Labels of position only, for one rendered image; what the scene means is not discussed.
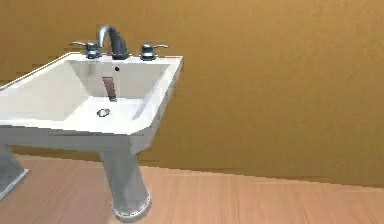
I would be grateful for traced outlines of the white pedestal sink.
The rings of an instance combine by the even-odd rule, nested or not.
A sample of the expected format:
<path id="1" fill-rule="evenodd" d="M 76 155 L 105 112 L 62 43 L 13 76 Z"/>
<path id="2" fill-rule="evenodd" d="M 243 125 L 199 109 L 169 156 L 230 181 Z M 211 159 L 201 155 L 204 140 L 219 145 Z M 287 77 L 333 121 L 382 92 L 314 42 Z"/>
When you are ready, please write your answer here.
<path id="1" fill-rule="evenodd" d="M 159 127 L 183 67 L 180 56 L 59 58 L 0 86 L 0 200 L 28 174 L 13 145 L 100 155 L 115 217 L 142 219 L 152 195 L 137 160 Z"/>

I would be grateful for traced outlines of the dark grey curved faucet spout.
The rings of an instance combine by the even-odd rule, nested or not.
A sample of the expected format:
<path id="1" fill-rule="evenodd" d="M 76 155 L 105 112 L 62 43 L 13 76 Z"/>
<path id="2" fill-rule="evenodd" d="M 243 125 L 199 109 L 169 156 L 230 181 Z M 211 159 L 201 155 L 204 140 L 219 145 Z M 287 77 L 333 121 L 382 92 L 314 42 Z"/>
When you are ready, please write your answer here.
<path id="1" fill-rule="evenodd" d="M 130 57 L 125 40 L 121 37 L 119 31 L 111 25 L 102 26 L 98 32 L 98 46 L 100 48 L 104 47 L 106 36 L 110 38 L 113 60 L 125 60 Z"/>

